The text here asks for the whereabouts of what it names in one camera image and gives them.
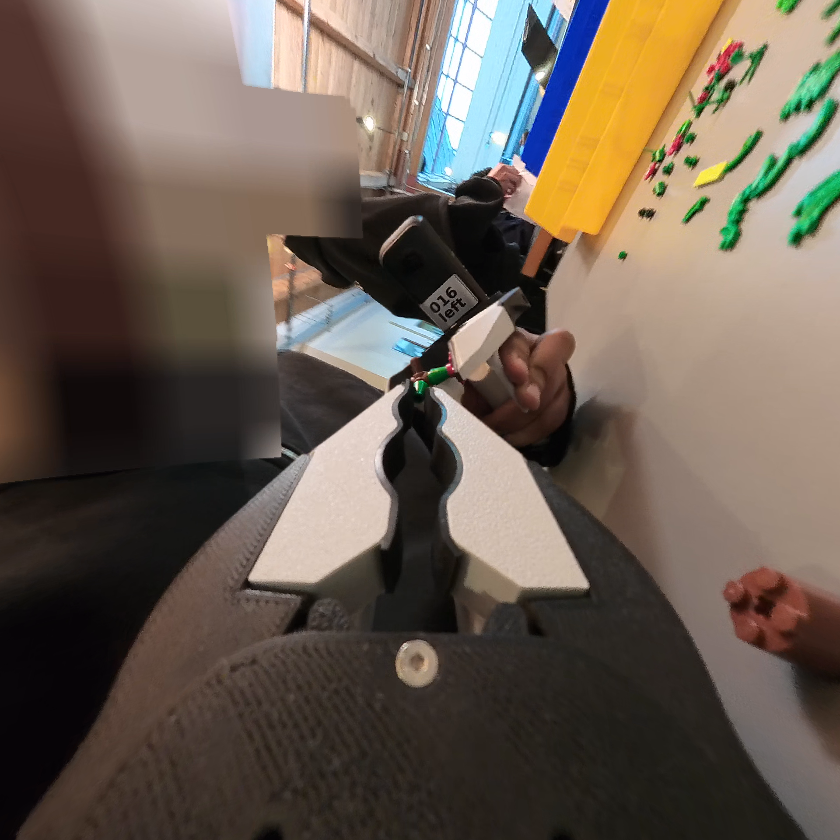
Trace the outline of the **toy flower stem assembly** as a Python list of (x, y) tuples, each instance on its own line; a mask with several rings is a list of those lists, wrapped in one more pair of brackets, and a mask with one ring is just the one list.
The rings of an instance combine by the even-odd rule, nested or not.
[(458, 375), (451, 363), (428, 371), (414, 373), (411, 377), (411, 393), (415, 403), (422, 403), (426, 394), (434, 387), (457, 380)]

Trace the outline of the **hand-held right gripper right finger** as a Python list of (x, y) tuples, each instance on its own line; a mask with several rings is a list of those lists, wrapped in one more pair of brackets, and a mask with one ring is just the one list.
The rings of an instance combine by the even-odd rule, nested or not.
[(538, 483), (541, 468), (441, 388), (427, 392), (425, 415), (443, 491), (435, 580), (457, 629), (480, 634), (500, 605), (588, 596), (590, 582)]

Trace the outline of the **person's left hand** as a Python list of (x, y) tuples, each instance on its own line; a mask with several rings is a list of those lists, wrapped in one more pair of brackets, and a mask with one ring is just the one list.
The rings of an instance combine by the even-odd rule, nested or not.
[(462, 405), (517, 450), (537, 443), (564, 421), (569, 404), (565, 366), (574, 348), (570, 332), (536, 335), (517, 329), (499, 349), (515, 397), (493, 409), (466, 383)]

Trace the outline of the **blue plastic bin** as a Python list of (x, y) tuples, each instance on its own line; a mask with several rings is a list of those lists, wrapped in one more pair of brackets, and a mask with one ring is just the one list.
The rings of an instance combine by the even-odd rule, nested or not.
[(608, 4), (608, 1), (579, 1), (574, 7), (521, 154), (526, 170), (532, 175), (541, 172)]

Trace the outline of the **yellow plastic bin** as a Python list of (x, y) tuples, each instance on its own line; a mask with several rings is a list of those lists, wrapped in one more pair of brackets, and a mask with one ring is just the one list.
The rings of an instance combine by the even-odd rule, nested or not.
[(526, 214), (554, 238), (597, 235), (721, 1), (607, 2)]

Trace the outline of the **brown round toy brick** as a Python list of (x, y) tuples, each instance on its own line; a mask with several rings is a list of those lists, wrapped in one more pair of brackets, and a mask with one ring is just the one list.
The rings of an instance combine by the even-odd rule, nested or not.
[(772, 655), (792, 656), (811, 617), (801, 586), (762, 566), (729, 580), (722, 596), (738, 639)]

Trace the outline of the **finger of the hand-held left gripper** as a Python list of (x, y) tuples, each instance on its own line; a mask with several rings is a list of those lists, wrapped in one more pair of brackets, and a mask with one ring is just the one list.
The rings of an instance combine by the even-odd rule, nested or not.
[(460, 382), (478, 383), (489, 376), (501, 384), (511, 383), (499, 349), (527, 309), (525, 301), (496, 301), (456, 330), (448, 341), (448, 355)]

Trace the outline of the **scattered green leaf pieces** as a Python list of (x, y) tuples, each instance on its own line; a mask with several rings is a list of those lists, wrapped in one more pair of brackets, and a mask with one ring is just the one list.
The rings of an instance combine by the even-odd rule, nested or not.
[[(680, 228), (727, 269), (785, 265), (838, 226), (838, 2), (738, 2), (728, 39), (745, 58), (695, 122)], [(693, 187), (722, 161), (725, 178)]]

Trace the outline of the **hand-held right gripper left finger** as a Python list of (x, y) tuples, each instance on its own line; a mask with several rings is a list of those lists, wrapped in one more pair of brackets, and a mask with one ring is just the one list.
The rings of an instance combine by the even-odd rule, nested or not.
[(313, 449), (248, 574), (255, 589), (332, 598), (357, 613), (403, 566), (396, 478), (413, 420), (410, 385), (384, 394)]

